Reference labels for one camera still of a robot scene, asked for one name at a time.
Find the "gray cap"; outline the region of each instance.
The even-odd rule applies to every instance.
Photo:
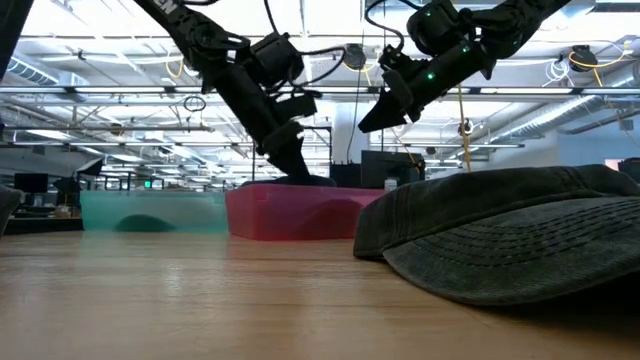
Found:
[[[602,165],[413,183],[362,210],[354,255],[463,303],[550,299],[640,270],[640,188]]]

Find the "wooden table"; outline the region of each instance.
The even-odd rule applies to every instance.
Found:
[[[349,241],[0,240],[0,358],[638,359],[637,315],[514,316],[417,289]]]

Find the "ceiling light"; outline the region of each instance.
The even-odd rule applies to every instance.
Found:
[[[162,171],[163,173],[167,173],[167,174],[174,174],[174,175],[180,175],[181,172],[178,169],[160,169],[160,171]]]
[[[438,159],[427,159],[424,161],[426,164],[459,164],[458,160],[438,160]]]
[[[462,90],[461,92],[463,94],[467,94],[469,92],[469,88],[461,88],[460,90]],[[447,94],[457,94],[457,93],[458,93],[457,87],[449,89],[449,91],[447,91]]]
[[[19,141],[11,144],[15,146],[65,146],[65,144],[61,142],[48,142],[48,141],[40,141],[40,142]]]
[[[69,145],[71,145],[71,146],[120,146],[120,143],[101,143],[101,142],[77,143],[77,142],[72,142]]]
[[[119,173],[117,173],[117,172],[106,172],[106,173],[102,173],[101,175],[102,175],[102,176],[121,177],[121,176],[123,176],[124,174],[123,174],[123,173],[121,173],[121,172],[119,172]]]
[[[49,139],[55,139],[55,140],[71,140],[71,139],[75,139],[71,135],[67,135],[67,134],[65,134],[63,132],[55,131],[55,130],[27,130],[27,132],[29,134],[38,135],[38,136],[46,137],[46,138],[49,138]]]
[[[144,87],[77,87],[78,93],[92,94],[129,94],[129,93],[164,93],[165,89],[160,86],[144,86]]]
[[[116,158],[118,160],[122,160],[122,161],[128,161],[128,162],[140,162],[140,161],[144,161],[144,159],[141,159],[137,156],[133,156],[133,155],[110,155],[113,158]]]
[[[173,146],[175,143],[166,143],[166,142],[135,142],[135,143],[125,143],[126,146]]]
[[[92,149],[92,148],[88,148],[88,147],[81,147],[82,150],[91,153],[91,154],[95,154],[95,155],[104,155],[104,153],[102,153],[101,151],[98,151],[96,149]]]
[[[461,166],[425,166],[425,169],[461,169]]]
[[[38,87],[22,87],[22,86],[3,86],[0,87],[0,93],[10,93],[10,94],[33,94],[33,93],[50,93],[50,94],[60,94],[66,93],[67,91],[64,88],[58,87],[47,87],[47,86],[38,86]]]
[[[168,82],[169,84],[171,84],[171,85],[173,85],[173,86],[178,85],[178,84],[176,84],[176,82],[175,82],[175,81],[173,81],[173,80],[171,80],[171,79],[169,79],[169,78],[162,78],[162,79],[160,79],[160,80],[162,80],[162,81],[164,81],[164,82]]]
[[[628,88],[628,89],[624,89],[624,88],[615,88],[615,89],[602,89],[602,88],[598,88],[598,89],[584,89],[581,93],[582,95],[594,95],[594,94],[598,94],[598,95],[626,95],[626,94],[630,94],[630,95],[637,95],[638,94],[638,89],[637,88]]]
[[[512,94],[512,95],[539,95],[539,94],[568,94],[573,89],[567,88],[484,88],[481,94]]]
[[[202,91],[202,88],[199,88],[197,86],[179,86],[176,88],[177,92],[181,92],[181,93],[200,93]]]
[[[121,172],[121,173],[122,172],[135,172],[136,171],[135,168],[131,168],[131,167],[129,167],[129,168],[127,168],[127,167],[118,167],[118,168],[113,168],[113,167],[108,168],[107,167],[107,168],[104,168],[103,167],[102,170],[103,171],[111,171],[111,172]]]

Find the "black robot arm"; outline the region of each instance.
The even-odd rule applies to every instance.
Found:
[[[402,125],[405,115],[416,122],[427,104],[476,72],[489,80],[498,59],[514,55],[545,19],[569,1],[506,0],[489,10],[458,12],[450,0],[434,0],[420,8],[409,18],[407,30],[431,59],[413,60],[401,48],[387,46],[378,62],[390,90],[382,90],[360,130]],[[374,2],[365,19],[371,22],[369,11],[382,2]]]
[[[276,91],[304,69],[289,35],[274,32],[251,45],[186,6],[216,0],[134,1],[169,33],[185,63],[200,73],[202,93],[215,89],[220,94],[256,142],[257,152],[268,155],[268,161],[287,175],[308,176],[301,154],[303,127],[292,119],[315,114],[318,94],[302,92],[277,101]],[[230,51],[235,52],[233,59]]]

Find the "cap brim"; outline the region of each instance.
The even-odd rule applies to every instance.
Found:
[[[532,206],[383,252],[413,284],[473,305],[515,305],[640,270],[640,198]]]

